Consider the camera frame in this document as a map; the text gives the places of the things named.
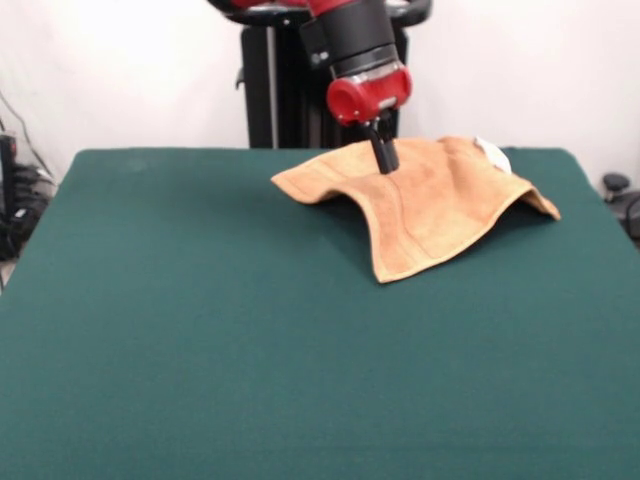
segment table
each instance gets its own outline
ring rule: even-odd
[[[565,151],[378,285],[358,209],[270,182],[309,151],[79,154],[0,299],[0,478],[640,478],[640,262]]]

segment black stand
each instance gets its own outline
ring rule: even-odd
[[[394,33],[406,63],[407,36]],[[242,52],[251,148],[337,148],[366,139],[334,120],[325,98],[330,74],[311,70],[297,29],[245,27]],[[391,126],[395,137],[397,112]]]

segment tan cloth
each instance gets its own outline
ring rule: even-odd
[[[298,202],[339,194],[361,207],[373,268],[382,283],[445,262],[478,241],[516,200],[560,219],[531,182],[495,168],[472,140],[395,142],[400,168],[378,173],[368,142],[320,155],[273,177]]]

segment green tablecloth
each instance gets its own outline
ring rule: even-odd
[[[640,478],[637,253],[507,153],[564,219],[387,286],[356,207],[269,182],[309,152],[80,154],[0,299],[0,478]]]

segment white wall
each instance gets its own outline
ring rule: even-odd
[[[640,181],[640,4],[435,2],[411,30],[404,135],[562,146],[594,182]],[[59,177],[88,147],[247,144],[239,27],[205,0],[2,0],[0,17],[0,88]]]

